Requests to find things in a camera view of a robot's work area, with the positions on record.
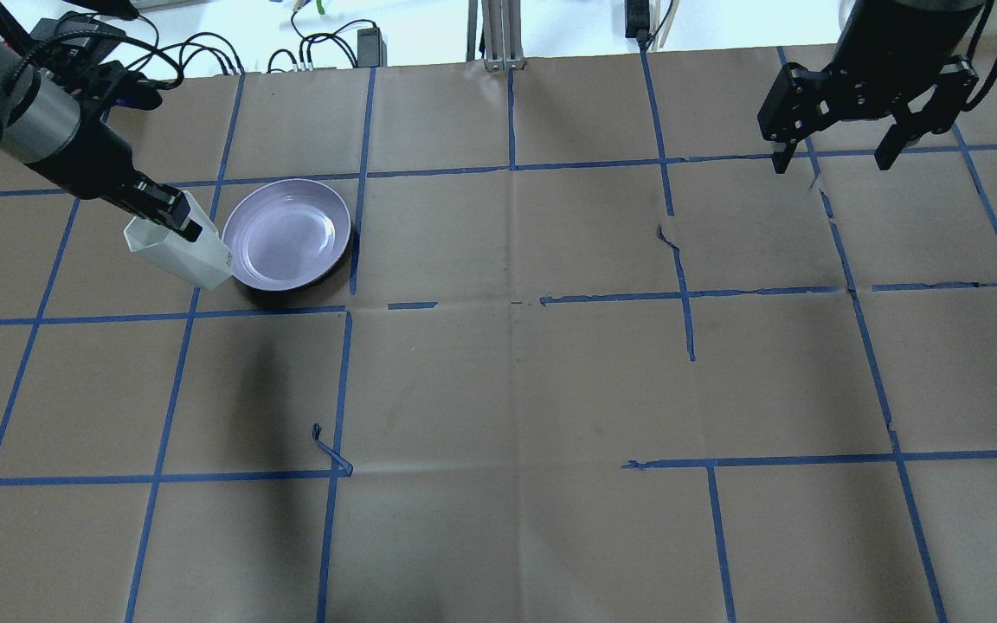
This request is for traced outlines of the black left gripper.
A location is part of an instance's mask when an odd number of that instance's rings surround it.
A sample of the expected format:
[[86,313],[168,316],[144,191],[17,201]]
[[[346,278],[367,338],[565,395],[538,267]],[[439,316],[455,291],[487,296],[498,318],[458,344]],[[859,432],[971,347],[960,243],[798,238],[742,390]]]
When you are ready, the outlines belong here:
[[142,177],[131,146],[100,117],[84,119],[68,144],[47,158],[47,179],[80,200],[110,202],[189,243],[203,231],[185,193]]

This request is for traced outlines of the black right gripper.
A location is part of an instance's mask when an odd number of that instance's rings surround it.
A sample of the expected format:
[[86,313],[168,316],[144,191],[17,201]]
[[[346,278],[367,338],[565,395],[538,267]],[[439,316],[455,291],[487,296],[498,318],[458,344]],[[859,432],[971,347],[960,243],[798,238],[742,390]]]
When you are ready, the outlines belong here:
[[895,123],[874,152],[886,172],[910,143],[943,134],[965,111],[978,74],[962,74],[956,49],[985,1],[844,1],[846,16],[824,71],[780,67],[756,115],[784,174],[800,143],[836,121]]

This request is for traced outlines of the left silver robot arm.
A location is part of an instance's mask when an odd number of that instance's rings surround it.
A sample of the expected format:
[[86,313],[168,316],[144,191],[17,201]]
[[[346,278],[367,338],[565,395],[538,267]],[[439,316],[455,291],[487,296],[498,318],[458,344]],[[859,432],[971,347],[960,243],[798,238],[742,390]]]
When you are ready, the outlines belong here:
[[107,25],[27,33],[0,3],[0,150],[79,200],[103,200],[194,243],[204,221],[174,186],[136,169],[131,146],[104,121],[111,107],[154,110],[183,82],[147,79],[107,59],[119,44],[165,59]]

